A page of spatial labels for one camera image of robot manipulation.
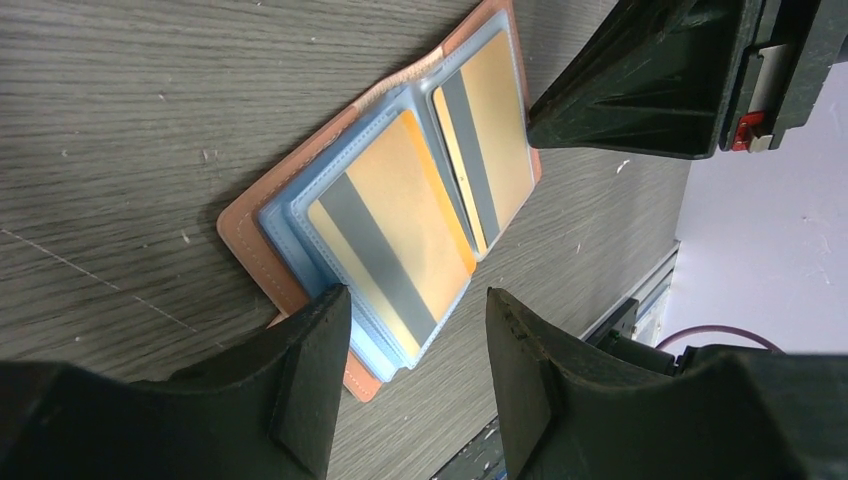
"white wall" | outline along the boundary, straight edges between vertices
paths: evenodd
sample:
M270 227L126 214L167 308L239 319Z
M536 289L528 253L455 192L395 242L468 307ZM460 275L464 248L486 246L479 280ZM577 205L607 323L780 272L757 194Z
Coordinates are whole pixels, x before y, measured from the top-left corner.
M692 166L663 332L733 325L784 349L848 351L848 64L780 150ZM735 343L700 335L686 343Z

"wallet stitching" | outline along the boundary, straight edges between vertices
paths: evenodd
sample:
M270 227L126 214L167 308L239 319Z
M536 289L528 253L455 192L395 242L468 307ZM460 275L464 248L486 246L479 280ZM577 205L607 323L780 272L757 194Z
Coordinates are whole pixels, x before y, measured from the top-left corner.
M250 253L250 256L253 258L254 263L255 263L255 264L256 264L256 265L257 265L257 266L258 266L258 267L259 267L259 268L260 268L260 269L261 269L261 270L265 273L265 276L266 276L266 277L268 277L268 279L269 279L269 280L271 280L271 283L272 283L272 284L274 284L274 287L276 287L277 292L279 292L279 293L280 293L280 295L282 295L282 297L283 297L283 298L286 300L286 302L288 302L288 303L291 303L291 299L289 298L289 296L288 296L288 295L286 295L286 293L285 293L285 292L283 292L283 288L280 286L280 284L278 284L278 283L277 283L277 281L276 281L276 280L274 280L274 277L271 275L271 273L270 273L270 272L268 272L268 270L266 270L266 269L265 269L265 266L264 266L264 265L262 265L262 262L260 262L260 261L259 261L259 258L256 256L256 252L254 252L254 250L250 247L250 245L249 245L249 244L247 243L247 241L244 239L244 236L243 236L243 235L242 235L242 233L241 233L241 226L244 224L244 221L245 221L245 220L247 220L247 217L249 217L249 216L250 216L250 214L251 214L251 212L253 211L253 209L254 209L254 208L258 207L258 206L259 206L259 204L264 203L266 200L268 200L268 198L269 198L271 195L273 195L273 194L276 192L276 190L277 190L277 189L279 189L279 188L280 188L280 187L281 187L284 183L286 183L286 182L288 182L289 180L291 180L291 178L292 178L293 176L295 176L295 175L299 174L299 173L300 173L300 172L301 172L304 168L306 168L307 166L309 166L309 164L310 164L310 163L312 163L312 160L314 160L314 159L315 159L315 157L317 157L317 156L318 156L321 152L323 152L324 150L326 150L326 149L327 149L327 147L329 147L329 146L330 146L330 144L332 144L333 142L335 142L335 141L336 141L336 139L337 139L337 138L339 138L339 135L341 135L341 133L342 133L344 130L346 130L346 129L347 129L347 128L348 128L348 127L352 124L352 123L353 123L353 120L351 120L351 121L346 122L345 124L343 124L343 125L339 128L339 130L336 132L336 134L335 134L335 135L333 135L332 137L330 137L330 139L329 139L329 140L327 140L327 142L326 142L326 143L325 143L325 144L324 144L324 145L323 145L320 149L318 149L318 150L317 150L314 154L312 154L312 155L311 155L311 156L310 156L310 157L309 157L309 158L308 158L308 159L307 159L307 160L303 163L303 165L301 165L300 167L298 167L297 169L295 169L295 171L293 171L293 172L292 172L292 173L290 173L288 176L286 176L286 178L284 178L284 179L283 179L283 180L281 180L279 183L277 183L277 184L274 186L274 188L273 188L271 191L269 191L268 193L266 193L266 194L265 194L265 196L263 196L263 197L262 197L259 201L255 202L255 203L252 205L252 207L251 207L250 209L248 209L248 211L247 211L247 212L245 212L245 214L244 214L244 215L242 215L241 219L239 220L238 225L236 225L236 235L238 235L239 240L241 240L242 245L244 245L244 247L245 247L245 248L247 249L247 251ZM371 392L370 392L370 391L368 391L368 390L366 390L365 388L363 388L363 387L362 387L362 385L361 385L361 384L360 384L360 383L356 380L356 378L354 378L354 376L353 376L353 375L351 375L350 370L348 370L348 368L347 368L347 364L345 364L345 375L347 376L347 378L349 378L349 379L351 380L351 382L353 382L353 383L356 385L356 388L358 388L358 389L359 389L359 392L360 392L360 393L362 393L362 394L363 394L364 396L366 396L366 397L370 397L370 396L371 396Z

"gray magnetic stripe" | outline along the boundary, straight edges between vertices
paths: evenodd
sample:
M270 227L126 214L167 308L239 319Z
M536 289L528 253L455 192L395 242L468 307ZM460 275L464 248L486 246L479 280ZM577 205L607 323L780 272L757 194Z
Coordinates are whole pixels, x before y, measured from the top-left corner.
M321 195L320 202L418 345L424 345L436 321L350 177L339 177Z
M465 163L465 173L468 174L468 183L471 186L471 195L474 196L474 204L477 206L477 215L483 226L483 236L486 239L486 245L492 245L500 234L501 226L498 223L492 190L489 188L489 177L486 176L486 165L483 163L483 152L477 140L474 118L471 116L471 105L465 94L462 73L457 71L447 79L442 85L442 91L445 93L445 102L448 104L448 111L453 120L459 153L462 154L462 160Z

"gray laminate surface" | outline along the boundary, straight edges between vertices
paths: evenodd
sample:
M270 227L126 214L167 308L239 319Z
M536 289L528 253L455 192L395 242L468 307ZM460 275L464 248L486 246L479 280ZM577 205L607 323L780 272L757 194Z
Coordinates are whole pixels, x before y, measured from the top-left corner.
M475 3L0 1L0 357L161 379L261 328L215 218ZM613 2L517 3L535 98ZM494 417L486 286L581 332L671 248L686 163L542 159L420 367L343 396L331 478L427 478Z

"wallet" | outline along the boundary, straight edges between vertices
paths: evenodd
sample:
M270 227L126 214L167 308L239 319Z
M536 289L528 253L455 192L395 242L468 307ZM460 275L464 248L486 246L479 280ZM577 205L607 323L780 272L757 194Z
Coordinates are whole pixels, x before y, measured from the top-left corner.
M351 291L344 384L414 368L541 175L509 0L377 83L228 206L222 239L280 309Z

